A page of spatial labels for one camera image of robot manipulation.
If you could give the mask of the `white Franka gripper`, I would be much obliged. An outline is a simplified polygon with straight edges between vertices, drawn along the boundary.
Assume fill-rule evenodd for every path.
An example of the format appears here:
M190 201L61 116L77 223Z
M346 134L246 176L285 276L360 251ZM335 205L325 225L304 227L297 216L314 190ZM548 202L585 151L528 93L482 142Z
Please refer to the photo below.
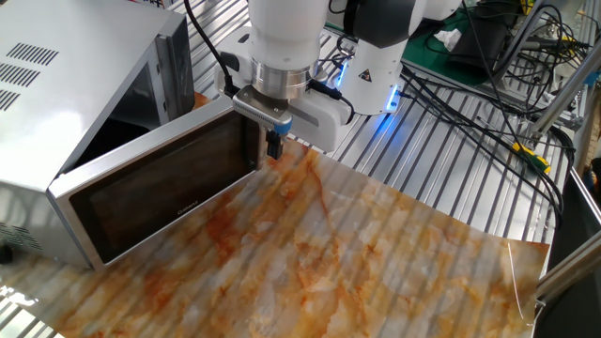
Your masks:
M267 155L278 160L283 153L282 137L298 137L323 151L334 151L348 130L351 108L339 93L311 79L313 66L303 71L283 72L255 62L249 55L251 28L243 26L217 46L239 93L233 96L233 107L269 131L266 133ZM271 80L301 77L283 95L262 92Z

